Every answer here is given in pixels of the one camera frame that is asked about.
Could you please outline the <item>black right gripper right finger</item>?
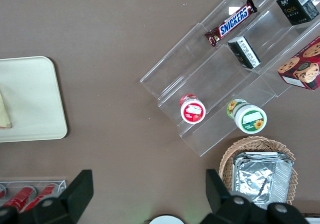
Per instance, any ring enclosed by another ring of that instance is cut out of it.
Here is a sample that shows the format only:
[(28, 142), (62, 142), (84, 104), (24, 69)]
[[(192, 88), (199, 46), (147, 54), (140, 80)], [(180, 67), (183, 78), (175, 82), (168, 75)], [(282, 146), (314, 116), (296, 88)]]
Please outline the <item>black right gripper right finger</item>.
[(241, 196), (232, 196), (215, 169), (206, 170), (205, 191), (211, 213), (206, 224), (246, 224), (251, 215), (251, 205)]

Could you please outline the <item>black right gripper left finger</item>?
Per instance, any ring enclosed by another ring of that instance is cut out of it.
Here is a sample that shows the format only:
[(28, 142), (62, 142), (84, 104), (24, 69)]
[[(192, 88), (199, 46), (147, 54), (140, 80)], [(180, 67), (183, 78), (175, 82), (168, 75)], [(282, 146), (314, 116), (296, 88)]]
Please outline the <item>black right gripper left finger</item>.
[(35, 224), (76, 224), (94, 195), (92, 170), (82, 170), (58, 196), (40, 201), (31, 213)]

